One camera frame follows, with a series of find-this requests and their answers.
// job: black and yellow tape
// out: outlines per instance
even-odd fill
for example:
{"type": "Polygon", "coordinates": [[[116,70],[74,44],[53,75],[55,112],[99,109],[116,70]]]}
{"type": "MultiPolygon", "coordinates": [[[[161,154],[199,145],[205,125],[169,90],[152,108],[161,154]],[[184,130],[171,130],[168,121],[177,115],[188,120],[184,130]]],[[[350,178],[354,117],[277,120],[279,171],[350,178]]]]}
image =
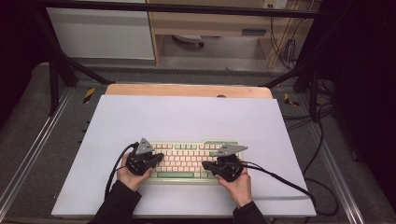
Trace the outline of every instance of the black and yellow tape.
{"type": "Polygon", "coordinates": [[[294,105],[294,106],[300,106],[300,104],[299,104],[298,102],[291,101],[291,100],[289,99],[289,96],[288,96],[287,93],[285,93],[285,104],[287,104],[287,105],[294,105]]]}
{"type": "Polygon", "coordinates": [[[90,89],[87,91],[87,94],[85,94],[84,100],[82,101],[83,104],[87,104],[87,103],[90,102],[91,97],[92,97],[94,91],[95,91],[95,88],[90,88],[90,89]]]}

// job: black sleeve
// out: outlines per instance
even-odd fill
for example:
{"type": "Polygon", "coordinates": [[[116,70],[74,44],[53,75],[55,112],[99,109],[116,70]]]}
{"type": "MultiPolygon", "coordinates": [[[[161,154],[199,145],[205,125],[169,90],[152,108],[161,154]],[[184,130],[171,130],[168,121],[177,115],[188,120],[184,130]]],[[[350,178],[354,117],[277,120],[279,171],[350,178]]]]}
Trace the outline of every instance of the black sleeve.
{"type": "Polygon", "coordinates": [[[131,223],[132,213],[141,197],[117,180],[96,216],[88,224],[131,223]]]}
{"type": "Polygon", "coordinates": [[[266,223],[262,212],[254,202],[245,204],[233,210],[235,224],[263,224],[266,223]]]}

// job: handheld controller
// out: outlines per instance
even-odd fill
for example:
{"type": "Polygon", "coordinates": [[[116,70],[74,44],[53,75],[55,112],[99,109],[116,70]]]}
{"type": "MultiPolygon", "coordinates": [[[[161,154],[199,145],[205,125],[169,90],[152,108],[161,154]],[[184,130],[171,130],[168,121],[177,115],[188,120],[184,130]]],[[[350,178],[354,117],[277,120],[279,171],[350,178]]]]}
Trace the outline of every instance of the handheld controller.
{"type": "Polygon", "coordinates": [[[154,147],[145,139],[133,145],[134,150],[129,154],[126,167],[134,175],[143,175],[150,167],[154,168],[163,159],[163,154],[153,155],[154,147]]]}
{"type": "Polygon", "coordinates": [[[245,149],[248,147],[224,145],[215,153],[215,156],[218,156],[217,161],[202,161],[202,166],[205,170],[210,170],[213,175],[220,175],[227,182],[233,182],[243,170],[242,162],[235,153],[245,149]]]}

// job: hand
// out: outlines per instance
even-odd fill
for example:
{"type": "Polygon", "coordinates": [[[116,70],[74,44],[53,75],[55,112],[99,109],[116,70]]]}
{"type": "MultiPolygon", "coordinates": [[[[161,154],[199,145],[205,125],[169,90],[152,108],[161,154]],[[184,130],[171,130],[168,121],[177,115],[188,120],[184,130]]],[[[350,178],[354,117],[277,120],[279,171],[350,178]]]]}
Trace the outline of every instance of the hand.
{"type": "Polygon", "coordinates": [[[220,175],[215,175],[219,184],[228,190],[233,201],[238,207],[243,207],[251,202],[251,181],[248,168],[244,167],[241,175],[233,182],[227,182],[220,175]]]}
{"type": "MultiPolygon", "coordinates": [[[[125,166],[129,153],[122,157],[121,167],[125,166]]],[[[143,181],[151,176],[152,168],[149,168],[143,175],[134,175],[128,168],[121,168],[117,171],[117,179],[126,187],[133,191],[137,191],[143,181]]]]}

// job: person's left hand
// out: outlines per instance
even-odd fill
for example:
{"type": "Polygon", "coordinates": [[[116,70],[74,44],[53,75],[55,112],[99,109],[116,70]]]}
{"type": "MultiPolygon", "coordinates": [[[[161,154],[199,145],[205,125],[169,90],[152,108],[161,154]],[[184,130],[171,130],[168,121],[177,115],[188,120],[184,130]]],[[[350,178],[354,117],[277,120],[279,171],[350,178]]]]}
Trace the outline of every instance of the person's left hand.
{"type": "MultiPolygon", "coordinates": [[[[122,157],[121,167],[125,166],[129,153],[122,157]]],[[[137,191],[143,181],[151,176],[152,168],[149,168],[143,175],[134,175],[128,168],[124,167],[117,171],[117,179],[126,187],[133,191],[137,191]]]]}

